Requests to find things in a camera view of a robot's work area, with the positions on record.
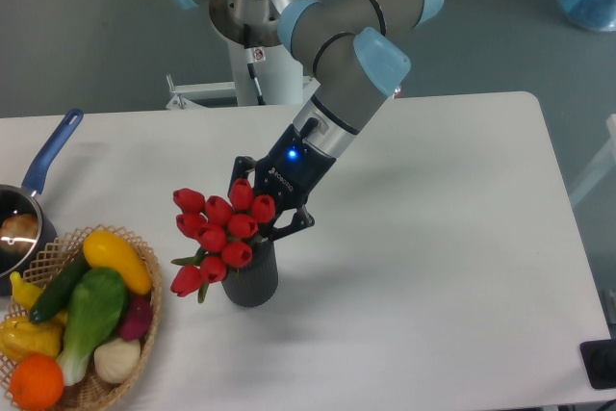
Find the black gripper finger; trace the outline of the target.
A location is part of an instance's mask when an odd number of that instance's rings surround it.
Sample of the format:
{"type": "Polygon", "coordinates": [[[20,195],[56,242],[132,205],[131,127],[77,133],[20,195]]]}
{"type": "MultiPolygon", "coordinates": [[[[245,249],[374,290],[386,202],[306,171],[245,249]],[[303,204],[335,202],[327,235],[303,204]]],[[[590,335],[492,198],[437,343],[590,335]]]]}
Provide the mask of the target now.
{"type": "Polygon", "coordinates": [[[235,158],[230,176],[227,194],[231,193],[232,187],[238,179],[247,179],[257,165],[257,161],[250,156],[238,156],[235,158]]]}
{"type": "Polygon", "coordinates": [[[290,221],[286,225],[277,226],[276,223],[281,217],[282,213],[276,214],[273,219],[260,227],[260,235],[263,239],[275,242],[310,228],[315,224],[315,219],[309,213],[305,205],[294,209],[290,221]]]}

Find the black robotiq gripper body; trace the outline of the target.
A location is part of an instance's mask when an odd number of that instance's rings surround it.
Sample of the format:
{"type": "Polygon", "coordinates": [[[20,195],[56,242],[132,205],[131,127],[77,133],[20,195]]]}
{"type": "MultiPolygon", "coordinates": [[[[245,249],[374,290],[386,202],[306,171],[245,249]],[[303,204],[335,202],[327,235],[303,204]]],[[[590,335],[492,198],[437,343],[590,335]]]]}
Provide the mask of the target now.
{"type": "Polygon", "coordinates": [[[256,163],[255,192],[271,196],[277,212],[299,208],[335,162],[303,141],[291,124],[256,163]]]}

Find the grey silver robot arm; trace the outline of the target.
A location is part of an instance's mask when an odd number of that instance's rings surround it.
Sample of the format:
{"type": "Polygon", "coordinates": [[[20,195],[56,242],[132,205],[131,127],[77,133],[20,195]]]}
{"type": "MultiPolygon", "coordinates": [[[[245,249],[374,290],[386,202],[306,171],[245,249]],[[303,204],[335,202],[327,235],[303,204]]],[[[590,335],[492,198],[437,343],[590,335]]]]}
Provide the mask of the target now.
{"type": "Polygon", "coordinates": [[[434,17],[445,0],[176,0],[184,9],[223,6],[213,17],[246,49],[282,45],[317,80],[318,88],[269,153],[240,157],[234,179],[252,178],[269,197],[260,241],[310,227],[310,192],[410,70],[391,36],[434,17]]]}

